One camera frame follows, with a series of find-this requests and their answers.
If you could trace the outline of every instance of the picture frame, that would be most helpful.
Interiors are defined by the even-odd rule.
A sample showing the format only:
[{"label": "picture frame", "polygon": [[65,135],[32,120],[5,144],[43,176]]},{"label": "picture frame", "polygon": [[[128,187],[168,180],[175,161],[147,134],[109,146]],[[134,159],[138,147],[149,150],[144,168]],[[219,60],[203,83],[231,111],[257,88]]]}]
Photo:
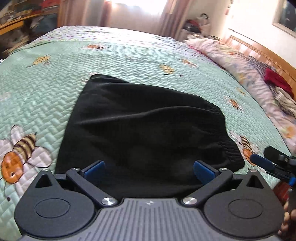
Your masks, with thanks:
[{"label": "picture frame", "polygon": [[296,8],[287,0],[279,0],[272,25],[296,38]]}]

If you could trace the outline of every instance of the sunlight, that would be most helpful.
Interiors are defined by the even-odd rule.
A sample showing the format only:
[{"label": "sunlight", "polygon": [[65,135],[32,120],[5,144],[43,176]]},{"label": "sunlight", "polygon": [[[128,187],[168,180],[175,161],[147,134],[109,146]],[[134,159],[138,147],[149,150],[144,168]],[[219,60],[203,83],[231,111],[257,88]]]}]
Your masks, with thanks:
[{"label": "sunlight", "polygon": [[112,4],[125,4],[128,6],[138,6],[150,13],[162,12],[167,0],[108,0]]}]

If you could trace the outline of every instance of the pink curtain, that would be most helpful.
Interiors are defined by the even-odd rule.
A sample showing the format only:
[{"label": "pink curtain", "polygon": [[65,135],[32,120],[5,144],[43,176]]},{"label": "pink curtain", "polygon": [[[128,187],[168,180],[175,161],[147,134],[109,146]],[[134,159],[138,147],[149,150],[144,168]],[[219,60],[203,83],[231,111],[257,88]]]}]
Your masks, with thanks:
[{"label": "pink curtain", "polygon": [[160,7],[159,12],[153,11],[154,6],[159,7],[157,2],[150,9],[117,2],[62,0],[60,25],[125,28],[177,39],[192,0],[167,0],[164,9]]},{"label": "pink curtain", "polygon": [[100,26],[104,0],[61,0],[58,26]]},{"label": "pink curtain", "polygon": [[177,39],[185,23],[191,3],[192,0],[168,0],[157,34]]}]

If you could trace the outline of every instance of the black circular pad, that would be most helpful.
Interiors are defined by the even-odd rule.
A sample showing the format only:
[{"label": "black circular pad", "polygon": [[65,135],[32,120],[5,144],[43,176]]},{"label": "black circular pad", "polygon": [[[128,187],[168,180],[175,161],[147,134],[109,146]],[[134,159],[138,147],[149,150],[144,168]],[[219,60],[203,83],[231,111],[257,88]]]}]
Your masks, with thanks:
[{"label": "black circular pad", "polygon": [[277,233],[284,214],[272,191],[260,188],[216,194],[205,203],[204,213],[215,228],[241,239]]},{"label": "black circular pad", "polygon": [[44,218],[58,218],[65,215],[70,209],[70,204],[59,198],[45,199],[35,206],[36,213]]},{"label": "black circular pad", "polygon": [[77,232],[93,218],[93,202],[85,195],[55,189],[42,195],[24,195],[15,208],[15,220],[22,230],[40,238],[58,238]]}]

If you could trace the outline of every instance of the black fabric bag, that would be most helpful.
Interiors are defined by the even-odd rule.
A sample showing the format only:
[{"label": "black fabric bag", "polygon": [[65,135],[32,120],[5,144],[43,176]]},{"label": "black fabric bag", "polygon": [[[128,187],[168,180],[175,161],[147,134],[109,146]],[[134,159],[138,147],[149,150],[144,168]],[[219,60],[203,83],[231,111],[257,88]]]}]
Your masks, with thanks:
[{"label": "black fabric bag", "polygon": [[244,160],[219,107],[199,96],[94,75],[70,116],[55,173],[103,159],[111,196],[184,197],[201,184],[195,160],[237,171]]}]

